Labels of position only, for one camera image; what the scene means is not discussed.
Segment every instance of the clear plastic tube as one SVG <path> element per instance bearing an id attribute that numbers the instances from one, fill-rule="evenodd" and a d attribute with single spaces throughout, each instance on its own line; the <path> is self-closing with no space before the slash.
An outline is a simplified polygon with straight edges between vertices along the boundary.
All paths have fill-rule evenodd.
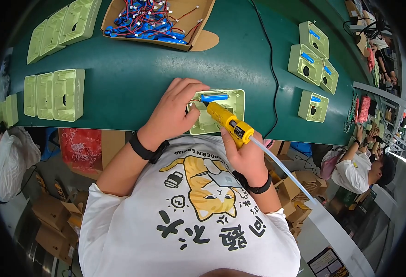
<path id="1" fill-rule="evenodd" d="M 266 154 L 269 155 L 276 163 L 277 165 L 283 169 L 284 173 L 288 175 L 288 177 L 294 181 L 294 183 L 300 188 L 300 190 L 309 198 L 309 200 L 312 201 L 312 203 L 316 204 L 317 202 L 314 200 L 314 198 L 311 196 L 309 192 L 303 187 L 303 185 L 300 184 L 300 182 L 292 175 L 292 173 L 289 171 L 287 167 L 284 166 L 284 164 L 269 150 L 267 149 L 263 144 L 261 144 L 255 137 L 250 136 L 249 139 L 253 141 L 258 147 L 260 147 Z"/>

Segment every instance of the plastic enclosure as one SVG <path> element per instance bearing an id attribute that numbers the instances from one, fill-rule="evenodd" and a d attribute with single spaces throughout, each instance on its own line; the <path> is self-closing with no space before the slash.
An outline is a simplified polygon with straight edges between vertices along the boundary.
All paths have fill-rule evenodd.
<path id="1" fill-rule="evenodd" d="M 60 30 L 62 29 L 66 11 L 67 7 L 64 7 L 47 20 L 41 41 L 40 56 L 45 57 L 66 47 L 59 44 Z"/>
<path id="2" fill-rule="evenodd" d="M 17 94 L 6 97 L 6 124 L 13 126 L 18 122 Z"/>
<path id="3" fill-rule="evenodd" d="M 301 57 L 302 53 L 306 53 L 313 60 L 314 63 L 308 62 L 305 58 Z M 294 44 L 290 48 L 289 64 L 287 66 L 289 72 L 295 74 L 297 77 L 305 80 L 308 83 L 319 86 L 321 76 L 323 74 L 323 62 L 311 49 L 304 44 Z"/>
<path id="4" fill-rule="evenodd" d="M 310 21 L 300 23 L 298 26 L 300 29 L 300 43 L 309 46 L 319 57 L 329 58 L 329 38 L 325 33 Z M 310 31 L 314 32 L 320 39 L 311 34 Z"/>
<path id="5" fill-rule="evenodd" d="M 320 102 L 312 101 L 312 96 L 320 98 Z M 301 95 L 300 107 L 298 109 L 298 116 L 306 119 L 307 121 L 324 122 L 326 118 L 327 106 L 329 99 L 319 94 L 303 90 Z M 311 109 L 315 107 L 315 113 L 311 114 Z"/>
<path id="6" fill-rule="evenodd" d="M 83 115 L 84 69 L 54 72 L 52 107 L 55 120 L 74 122 Z"/>
<path id="7" fill-rule="evenodd" d="M 329 73 L 327 73 L 326 70 L 323 68 L 323 75 L 321 76 L 320 87 L 324 89 L 324 91 L 335 94 L 335 90 L 337 89 L 338 84 L 338 71 L 333 67 L 333 65 L 327 58 L 323 59 L 323 63 L 324 66 L 326 66 L 330 70 L 331 75 L 329 75 Z"/>
<path id="8" fill-rule="evenodd" d="M 28 58 L 26 64 L 38 62 L 42 56 L 40 56 L 40 45 L 43 38 L 44 28 L 46 26 L 47 19 L 40 23 L 31 35 L 31 41 L 29 42 Z"/>
<path id="9" fill-rule="evenodd" d="M 235 114 L 235 116 L 244 121 L 244 90 L 209 90 L 199 91 L 195 94 L 193 99 L 200 100 L 201 94 L 214 94 L 214 93 L 226 93 L 228 94 L 227 100 L 216 100 L 214 102 L 219 103 L 224 108 L 227 108 L 229 112 Z M 189 130 L 191 135 L 203 135 L 220 131 L 220 125 L 212 119 L 210 114 L 206 111 L 206 106 L 198 101 L 192 101 L 187 105 L 187 110 L 190 109 L 190 104 L 195 105 L 200 110 L 200 117 L 195 122 L 194 126 Z"/>
<path id="10" fill-rule="evenodd" d="M 36 105 L 36 75 L 24 77 L 23 85 L 23 110 L 24 114 L 30 117 L 37 115 Z"/>
<path id="11" fill-rule="evenodd" d="M 77 0 L 67 9 L 59 37 L 59 44 L 73 44 L 88 39 L 94 32 L 101 0 Z"/>
<path id="12" fill-rule="evenodd" d="M 37 75 L 36 101 L 37 117 L 40 119 L 52 120 L 52 79 L 53 73 Z"/>

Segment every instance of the person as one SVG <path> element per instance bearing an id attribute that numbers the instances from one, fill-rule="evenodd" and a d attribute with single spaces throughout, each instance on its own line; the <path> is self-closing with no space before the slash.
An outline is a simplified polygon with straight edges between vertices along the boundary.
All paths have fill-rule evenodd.
<path id="1" fill-rule="evenodd" d="M 345 153 L 331 145 L 312 145 L 312 158 L 321 169 L 323 179 L 332 178 L 337 185 L 362 194 L 373 184 L 389 184 L 395 176 L 395 163 L 391 156 L 380 152 L 371 157 L 366 154 L 367 145 L 376 141 L 378 128 L 371 130 L 364 141 L 363 126 L 357 125 L 356 128 L 356 139 Z"/>
<path id="2" fill-rule="evenodd" d="M 0 125 L 0 202 L 9 202 L 21 191 L 25 171 L 40 158 L 39 147 L 23 127 L 6 130 Z"/>
<path id="3" fill-rule="evenodd" d="M 209 88 L 175 78 L 90 186 L 78 247 L 85 277 L 297 275 L 300 252 L 261 149 L 237 150 L 224 128 L 221 138 L 180 136 L 200 116 L 195 105 L 185 114 L 189 101 Z"/>
<path id="4" fill-rule="evenodd" d="M 375 51 L 375 58 L 378 60 L 384 80 L 396 86 L 398 84 L 398 78 L 395 74 L 394 62 L 392 59 L 390 57 L 385 57 L 380 50 Z"/>

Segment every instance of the orange cat illustration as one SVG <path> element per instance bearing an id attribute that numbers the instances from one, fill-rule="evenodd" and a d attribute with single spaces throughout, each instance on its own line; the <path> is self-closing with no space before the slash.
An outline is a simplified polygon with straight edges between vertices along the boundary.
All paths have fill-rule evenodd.
<path id="1" fill-rule="evenodd" d="M 236 217 L 235 194 L 232 187 L 241 187 L 221 161 L 187 156 L 174 160 L 160 169 L 165 172 L 177 164 L 183 164 L 189 185 L 189 200 L 199 221 L 213 214 L 229 214 Z"/>

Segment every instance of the green workbench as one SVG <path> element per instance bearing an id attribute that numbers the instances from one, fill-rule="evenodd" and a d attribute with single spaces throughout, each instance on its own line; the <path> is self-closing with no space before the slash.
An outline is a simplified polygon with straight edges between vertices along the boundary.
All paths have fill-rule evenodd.
<path id="1" fill-rule="evenodd" d="M 343 28 L 344 1 L 259 1 L 262 19 L 274 48 L 274 68 L 279 81 L 276 97 L 278 123 L 267 138 L 347 145 L 343 132 L 352 102 L 352 82 L 370 84 L 364 57 Z M 245 121 L 262 134 L 275 122 L 273 98 L 276 84 L 269 66 L 270 49 L 253 6 L 248 0 L 217 0 L 205 29 L 220 42 L 202 52 L 182 52 L 166 47 L 116 41 L 103 37 L 101 22 L 110 3 L 103 0 L 92 38 L 26 65 L 32 30 L 70 1 L 44 1 L 34 7 L 15 39 L 11 58 L 11 93 L 18 93 L 21 126 L 75 127 L 138 130 L 149 119 L 169 83 L 175 77 L 201 80 L 211 88 L 238 88 L 246 93 Z M 311 85 L 287 71 L 290 47 L 299 43 L 298 24 L 316 20 L 330 41 L 330 62 L 340 74 L 335 95 Z M 23 112 L 26 75 L 59 69 L 84 68 L 84 115 L 75 122 L 43 120 Z M 329 98 L 324 123 L 298 117 L 303 90 Z"/>

